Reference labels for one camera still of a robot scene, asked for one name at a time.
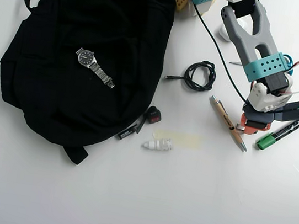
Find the dark blue white gripper body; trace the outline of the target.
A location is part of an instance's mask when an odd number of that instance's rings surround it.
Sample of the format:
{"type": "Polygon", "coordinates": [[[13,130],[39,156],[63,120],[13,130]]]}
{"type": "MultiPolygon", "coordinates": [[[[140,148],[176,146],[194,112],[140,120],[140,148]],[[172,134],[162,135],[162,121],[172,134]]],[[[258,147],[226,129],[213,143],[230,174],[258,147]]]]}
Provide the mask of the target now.
{"type": "Polygon", "coordinates": [[[243,105],[241,126],[254,129],[269,130],[273,121],[294,121],[299,119],[299,101],[289,102],[292,79],[288,78],[286,93],[273,95],[267,87],[255,82],[243,105]]]}

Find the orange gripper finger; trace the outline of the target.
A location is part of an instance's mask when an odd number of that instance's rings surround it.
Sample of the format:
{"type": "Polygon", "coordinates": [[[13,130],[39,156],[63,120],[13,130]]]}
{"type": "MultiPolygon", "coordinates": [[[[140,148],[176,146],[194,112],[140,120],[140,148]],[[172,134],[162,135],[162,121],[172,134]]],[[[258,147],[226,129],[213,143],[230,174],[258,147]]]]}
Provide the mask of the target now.
{"type": "Polygon", "coordinates": [[[258,131],[267,131],[271,127],[271,123],[248,120],[245,115],[241,116],[240,125],[247,135],[256,134],[258,131]]]}

